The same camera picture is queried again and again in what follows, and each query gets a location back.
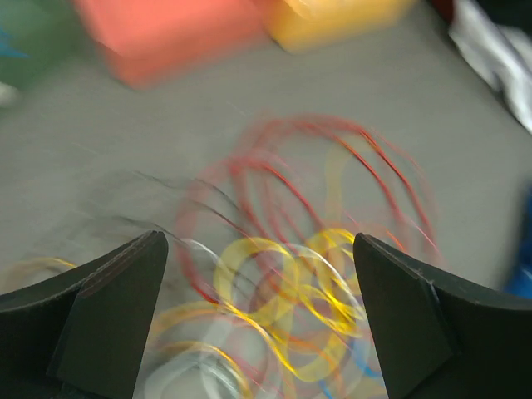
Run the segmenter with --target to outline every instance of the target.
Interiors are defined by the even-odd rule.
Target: blue object
[[[514,275],[505,291],[519,297],[532,298],[532,190],[527,193],[523,234],[516,263]]]

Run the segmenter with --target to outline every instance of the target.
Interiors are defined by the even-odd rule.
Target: tangled wires
[[[293,170],[280,155],[283,144],[293,137],[299,142],[326,140],[333,144],[326,162],[325,217],[296,186]],[[361,146],[387,168],[386,177],[395,175],[399,180],[420,225],[402,211],[385,175],[377,171],[368,156],[362,155]],[[400,171],[390,153],[401,157],[416,172],[415,184]],[[342,207],[345,154],[363,166],[387,202],[393,228],[381,227],[371,232],[408,253],[412,253],[415,241],[421,241],[422,251],[416,254],[437,262],[431,196],[411,157],[379,135],[335,117],[268,121],[245,133],[230,157],[210,166],[188,187],[178,209],[176,235],[180,242],[175,248],[176,256],[183,275],[205,302],[161,314],[155,320],[155,335],[181,323],[184,314],[193,317],[197,312],[194,306],[207,307],[214,314],[244,323],[264,340],[276,363],[273,369],[283,376],[275,387],[277,395],[307,397],[321,392],[326,397],[346,397],[357,389],[363,377],[382,384],[352,265],[354,234],[366,231],[369,224],[358,223]],[[233,199],[229,190],[234,192]],[[284,197],[288,193],[289,200],[282,199],[282,192]],[[229,204],[234,218],[208,205],[213,195]],[[304,211],[312,233],[303,231],[293,217],[297,211],[288,209],[288,202]],[[201,227],[199,215],[204,211],[229,226],[237,236],[218,253],[196,238]],[[213,228],[213,223],[210,219],[208,226]],[[209,253],[215,266],[212,278],[197,269],[196,250]],[[258,280],[251,298],[239,298],[234,291],[246,275],[244,269]],[[264,387],[264,376],[257,381],[250,367],[241,368],[259,387],[258,391],[250,388],[254,394],[272,391],[271,387]]]

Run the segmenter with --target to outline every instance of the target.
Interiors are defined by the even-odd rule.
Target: concrete floor
[[[95,216],[161,216],[160,202],[125,189],[122,177],[191,177],[227,155],[265,111],[342,116],[400,145],[435,192],[451,269],[499,286],[532,173],[532,138],[423,4],[385,31],[301,56],[264,45],[146,92],[113,81],[94,57],[65,66],[0,122],[0,262],[51,255],[80,264],[116,247],[117,237],[95,238]],[[349,187],[347,199],[360,192]]]

